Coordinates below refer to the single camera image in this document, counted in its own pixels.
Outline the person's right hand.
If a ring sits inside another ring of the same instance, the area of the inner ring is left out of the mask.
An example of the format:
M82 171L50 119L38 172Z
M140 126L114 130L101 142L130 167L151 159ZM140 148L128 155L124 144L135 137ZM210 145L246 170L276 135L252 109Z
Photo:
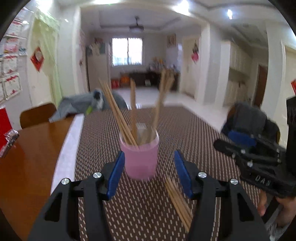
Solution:
M277 202L279 203L280 212L276 217L276 223L279 227L284 227L289 225L295 217L296 213L296 204L295 197L279 198L276 197ZM260 191L259 193L259 203L257 205L257 211L260 216L263 216L266 212L267 205L267 195L266 192Z

